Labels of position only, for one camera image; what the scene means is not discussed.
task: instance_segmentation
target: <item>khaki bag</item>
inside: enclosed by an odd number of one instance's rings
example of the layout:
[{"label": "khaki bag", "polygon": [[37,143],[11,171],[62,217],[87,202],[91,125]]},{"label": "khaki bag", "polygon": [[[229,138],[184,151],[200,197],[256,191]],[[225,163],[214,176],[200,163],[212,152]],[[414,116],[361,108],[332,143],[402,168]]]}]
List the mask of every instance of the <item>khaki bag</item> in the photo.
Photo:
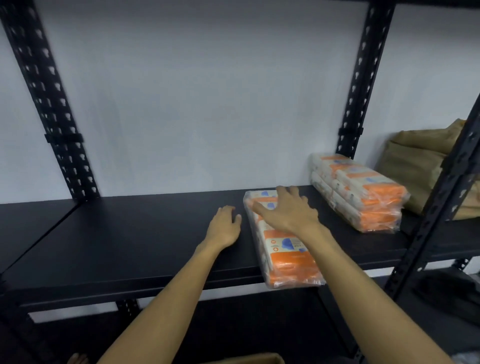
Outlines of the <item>khaki bag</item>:
[{"label": "khaki bag", "polygon": [[[445,129],[402,131],[387,142],[377,171],[404,185],[411,197],[407,210],[420,214],[442,171],[443,159],[452,150],[465,125],[457,119]],[[480,182],[467,194],[454,219],[480,216]]]}]

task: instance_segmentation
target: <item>person's right hand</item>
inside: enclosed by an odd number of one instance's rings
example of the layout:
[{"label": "person's right hand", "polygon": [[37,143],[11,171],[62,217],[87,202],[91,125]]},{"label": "person's right hand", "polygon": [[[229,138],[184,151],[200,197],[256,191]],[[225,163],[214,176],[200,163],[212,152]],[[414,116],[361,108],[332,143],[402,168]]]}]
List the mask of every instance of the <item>person's right hand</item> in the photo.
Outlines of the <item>person's right hand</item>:
[{"label": "person's right hand", "polygon": [[276,190],[278,203],[274,210],[267,209],[259,202],[252,205],[252,211],[262,216],[268,225],[296,236],[321,226],[318,211],[308,206],[305,196],[300,197],[298,187],[291,186],[287,191],[285,187],[278,186]]}]

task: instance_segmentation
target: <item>person's left arm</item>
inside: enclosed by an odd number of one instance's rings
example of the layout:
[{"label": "person's left arm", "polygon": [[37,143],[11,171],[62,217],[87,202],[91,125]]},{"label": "person's left arm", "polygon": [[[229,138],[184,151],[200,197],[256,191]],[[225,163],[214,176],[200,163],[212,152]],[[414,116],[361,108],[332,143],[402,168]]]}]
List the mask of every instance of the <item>person's left arm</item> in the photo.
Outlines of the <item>person's left arm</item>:
[{"label": "person's left arm", "polygon": [[188,263],[109,347],[98,364],[171,363],[187,332],[208,273],[240,234],[241,216],[219,208]]}]

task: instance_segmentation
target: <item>forearm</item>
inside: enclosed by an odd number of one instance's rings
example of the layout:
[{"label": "forearm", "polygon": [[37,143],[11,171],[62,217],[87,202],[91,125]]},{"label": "forearm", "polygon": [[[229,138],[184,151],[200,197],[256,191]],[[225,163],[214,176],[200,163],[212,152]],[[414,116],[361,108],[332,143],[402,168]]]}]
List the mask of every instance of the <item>forearm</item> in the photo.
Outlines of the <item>forearm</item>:
[{"label": "forearm", "polygon": [[219,250],[197,252],[102,356],[99,364],[171,363]]},{"label": "forearm", "polygon": [[450,358],[320,229],[305,244],[371,364],[451,363]]}]

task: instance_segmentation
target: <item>hand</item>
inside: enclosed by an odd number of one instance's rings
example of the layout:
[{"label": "hand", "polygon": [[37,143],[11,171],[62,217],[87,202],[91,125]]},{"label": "hand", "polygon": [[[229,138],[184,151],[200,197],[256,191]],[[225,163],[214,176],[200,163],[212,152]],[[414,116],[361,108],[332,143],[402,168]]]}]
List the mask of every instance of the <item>hand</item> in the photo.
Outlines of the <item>hand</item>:
[{"label": "hand", "polygon": [[321,228],[322,225],[318,221],[318,211],[308,206],[308,198],[300,197],[298,187],[291,186],[289,189],[290,192],[283,186],[276,188],[278,203],[274,210],[267,209],[259,202],[252,205],[252,210],[274,229],[292,233],[302,239],[302,233]]},{"label": "hand", "polygon": [[237,215],[235,221],[232,222],[234,209],[233,206],[224,206],[218,209],[208,226],[207,235],[202,244],[220,252],[237,241],[240,234],[241,215]]}]

